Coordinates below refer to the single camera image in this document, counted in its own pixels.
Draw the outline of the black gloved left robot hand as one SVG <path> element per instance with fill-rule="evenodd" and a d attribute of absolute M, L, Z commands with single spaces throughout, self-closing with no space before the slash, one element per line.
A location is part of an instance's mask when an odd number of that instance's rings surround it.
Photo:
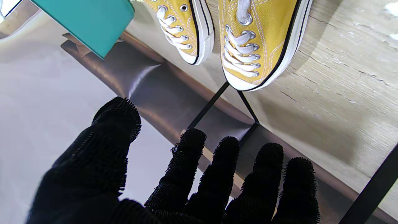
<path fill-rule="evenodd" d="M 141 118 L 128 98 L 101 107 L 91 126 L 45 173 L 27 224 L 319 224 L 317 183 L 312 162 L 290 159 L 267 143 L 238 197 L 229 202 L 240 153 L 239 141 L 223 138 L 198 191 L 189 198 L 206 135 L 188 129 L 172 151 L 165 175 L 144 205 L 118 197 L 127 179 L 130 144 Z"/>

